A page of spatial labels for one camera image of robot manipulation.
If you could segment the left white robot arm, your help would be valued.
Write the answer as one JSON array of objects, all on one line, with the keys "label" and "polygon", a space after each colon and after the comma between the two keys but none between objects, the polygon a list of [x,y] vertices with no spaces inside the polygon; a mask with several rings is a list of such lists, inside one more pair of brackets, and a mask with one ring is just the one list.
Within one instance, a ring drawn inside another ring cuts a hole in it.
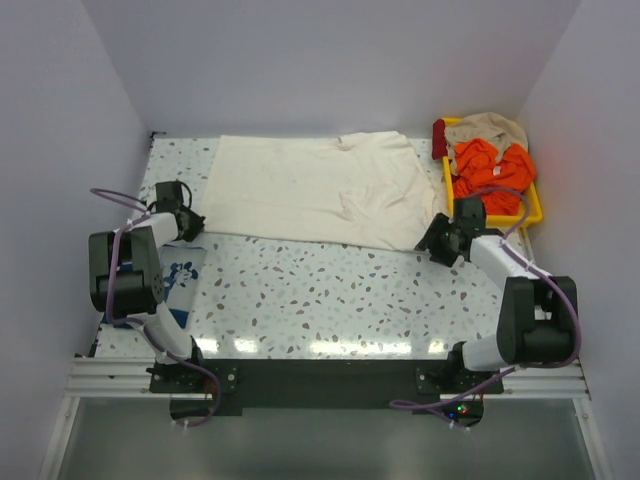
[{"label": "left white robot arm", "polygon": [[90,192],[138,214],[122,227],[89,237],[93,307],[112,326],[127,325],[139,333],[157,364],[199,364],[195,340],[180,328],[167,306],[160,260],[163,247],[191,242],[204,229],[205,217],[192,210],[191,189],[180,180],[160,182],[151,202],[103,188]]}]

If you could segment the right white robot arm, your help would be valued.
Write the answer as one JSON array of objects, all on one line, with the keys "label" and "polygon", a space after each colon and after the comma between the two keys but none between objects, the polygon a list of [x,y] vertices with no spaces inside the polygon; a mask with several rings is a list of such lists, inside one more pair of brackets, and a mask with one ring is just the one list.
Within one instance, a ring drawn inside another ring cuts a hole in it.
[{"label": "right white robot arm", "polygon": [[502,290],[495,333],[452,348],[450,357],[462,368],[561,368],[577,360],[582,335],[576,283],[536,266],[505,234],[487,227],[480,199],[458,200],[451,217],[436,214],[415,249],[447,267],[462,258]]}]

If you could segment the cream t shirt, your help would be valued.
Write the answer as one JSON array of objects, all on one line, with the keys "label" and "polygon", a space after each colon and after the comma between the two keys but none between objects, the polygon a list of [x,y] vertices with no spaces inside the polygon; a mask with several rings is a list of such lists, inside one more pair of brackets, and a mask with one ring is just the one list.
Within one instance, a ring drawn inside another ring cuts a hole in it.
[{"label": "cream t shirt", "polygon": [[335,139],[224,136],[201,203],[211,233],[410,251],[435,188],[396,131]]}]

